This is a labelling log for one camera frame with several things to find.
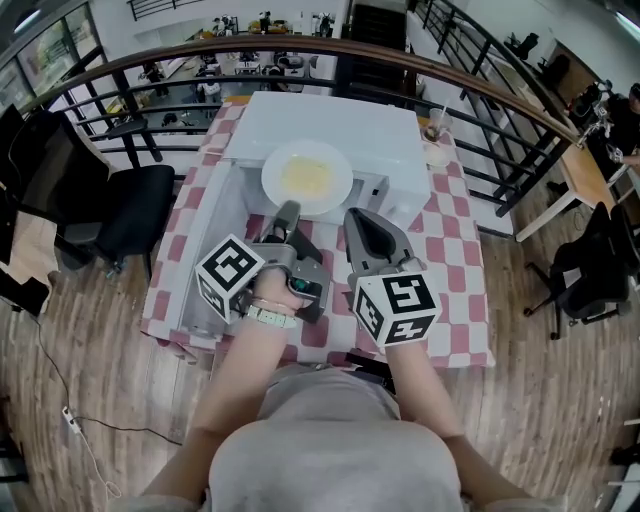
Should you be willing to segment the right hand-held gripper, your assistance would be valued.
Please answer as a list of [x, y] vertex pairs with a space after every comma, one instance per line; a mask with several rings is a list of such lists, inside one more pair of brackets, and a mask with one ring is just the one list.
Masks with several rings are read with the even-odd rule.
[[347, 210], [343, 230], [352, 267], [347, 303], [359, 326], [378, 347], [425, 340], [441, 301], [406, 233], [363, 208]]

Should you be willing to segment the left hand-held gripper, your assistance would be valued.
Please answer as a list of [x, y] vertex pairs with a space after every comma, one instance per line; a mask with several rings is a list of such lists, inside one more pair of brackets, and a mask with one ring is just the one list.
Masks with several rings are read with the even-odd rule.
[[263, 269], [280, 268], [291, 292], [309, 301], [296, 316], [317, 323], [324, 314], [330, 273], [323, 256], [297, 229], [301, 205], [287, 200], [261, 237], [247, 244], [230, 234], [195, 267], [200, 297], [227, 324], [248, 311], [256, 276]]

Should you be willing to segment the person's left hand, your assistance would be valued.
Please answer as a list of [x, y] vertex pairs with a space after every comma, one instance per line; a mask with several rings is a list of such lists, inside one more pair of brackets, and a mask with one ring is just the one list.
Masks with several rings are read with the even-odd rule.
[[287, 285], [287, 275], [280, 268], [267, 268], [257, 275], [252, 304], [258, 308], [295, 316], [309, 301], [294, 295]]

